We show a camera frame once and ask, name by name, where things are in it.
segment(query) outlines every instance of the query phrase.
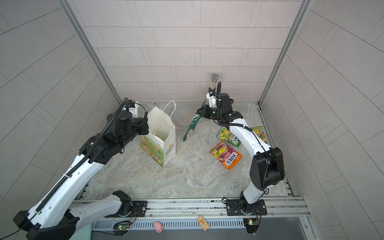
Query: metal corner post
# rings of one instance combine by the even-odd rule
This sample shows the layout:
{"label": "metal corner post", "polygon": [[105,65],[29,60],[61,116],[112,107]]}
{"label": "metal corner post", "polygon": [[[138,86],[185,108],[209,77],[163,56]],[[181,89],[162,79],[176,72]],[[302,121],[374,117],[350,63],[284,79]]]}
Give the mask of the metal corner post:
{"label": "metal corner post", "polygon": [[65,16],[67,17],[68,21],[70,22],[73,30],[75,31],[76,35],[78,36],[81,44],[84,46],[85,50],[87,51],[91,61],[96,67],[96,70],[100,73],[100,76],[104,80],[104,82],[107,84],[108,88],[112,92],[112,94],[115,96],[118,103],[121,103],[121,99],[119,97],[119,94],[116,92],[116,89],[112,85],[111,80],[109,79],[107,73],[105,72],[103,66],[100,63],[99,58],[97,57],[93,47],[91,46],[88,38],[86,37],[83,29],[81,28],[79,22],[77,21],[75,15],[72,12],[71,7],[69,6],[67,0],[57,0],[61,9],[63,10]]}
{"label": "metal corner post", "polygon": [[293,39],[295,38],[295,36],[296,36],[296,34],[300,28],[300,25],[301,25],[305,15],[306,15],[308,9],[309,9],[311,2],[312,2],[312,0],[303,0],[301,5],[300,5],[299,11],[297,12],[297,15],[296,15],[296,18],[293,21],[291,30],[288,33],[288,36],[284,42],[283,48],[281,49],[281,52],[279,54],[279,57],[277,58],[276,64],[273,67],[272,73],[268,79],[266,86],[265,86],[262,97],[260,98],[260,101],[259,101],[260,106],[262,106],[263,103],[265,102],[265,98],[266,98],[269,90],[271,89],[273,81],[275,80],[276,75],[279,72],[281,65],[283,64],[284,58],[287,55],[288,50],[292,45]]}

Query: shopping bag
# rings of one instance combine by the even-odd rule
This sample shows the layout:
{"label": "shopping bag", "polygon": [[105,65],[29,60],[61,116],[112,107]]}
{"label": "shopping bag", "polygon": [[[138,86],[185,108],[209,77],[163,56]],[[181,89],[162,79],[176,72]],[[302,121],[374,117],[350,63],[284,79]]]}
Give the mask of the shopping bag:
{"label": "shopping bag", "polygon": [[162,167],[176,155],[175,125],[170,119],[176,110],[176,104],[175,110],[173,110],[170,116],[164,112],[164,109],[161,110],[158,107],[154,107],[148,113],[149,133],[145,136],[141,136],[140,142],[141,148],[143,148]]}

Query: gray wall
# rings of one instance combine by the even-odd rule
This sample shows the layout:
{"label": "gray wall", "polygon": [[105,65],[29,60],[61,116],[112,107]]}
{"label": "gray wall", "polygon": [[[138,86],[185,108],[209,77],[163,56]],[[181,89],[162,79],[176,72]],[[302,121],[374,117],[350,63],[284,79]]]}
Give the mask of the gray wall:
{"label": "gray wall", "polygon": [[384,236],[383,16],[314,0],[262,106],[323,239]]}
{"label": "gray wall", "polygon": [[223,92],[255,102],[301,1],[69,0],[121,97],[201,102]]}
{"label": "gray wall", "polygon": [[55,0],[0,2],[0,238],[116,105]]}

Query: paper bag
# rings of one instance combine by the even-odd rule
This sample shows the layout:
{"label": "paper bag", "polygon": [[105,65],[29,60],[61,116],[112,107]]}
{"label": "paper bag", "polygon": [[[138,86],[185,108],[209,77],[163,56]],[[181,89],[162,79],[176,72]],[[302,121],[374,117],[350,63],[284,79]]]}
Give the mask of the paper bag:
{"label": "paper bag", "polygon": [[164,109],[161,110],[158,107],[154,107],[148,113],[149,134],[141,136],[140,142],[141,148],[143,148],[162,167],[176,155],[175,125],[170,119],[175,110],[168,116],[164,112]]}

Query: gray stone surface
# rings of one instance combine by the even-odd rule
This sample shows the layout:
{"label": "gray stone surface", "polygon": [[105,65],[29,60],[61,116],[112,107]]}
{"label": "gray stone surface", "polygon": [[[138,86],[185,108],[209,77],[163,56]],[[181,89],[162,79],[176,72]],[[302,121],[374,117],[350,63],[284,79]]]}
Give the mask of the gray stone surface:
{"label": "gray stone surface", "polygon": [[[154,106],[162,109],[164,104],[146,104],[150,111]],[[132,198],[196,198],[238,197],[250,183],[251,157],[243,145],[236,151],[241,160],[227,170],[209,151],[220,142],[216,134],[220,126],[212,120],[201,119],[195,131],[183,142],[190,121],[201,104],[177,104],[172,121],[176,126],[176,156],[161,167],[143,149],[140,137],[125,147],[123,154],[115,155],[89,183],[84,199],[102,199],[116,190],[123,190]],[[234,103],[250,126],[261,126],[262,121],[253,103]],[[171,104],[165,109],[173,110]],[[281,181],[268,196],[287,196]]]}

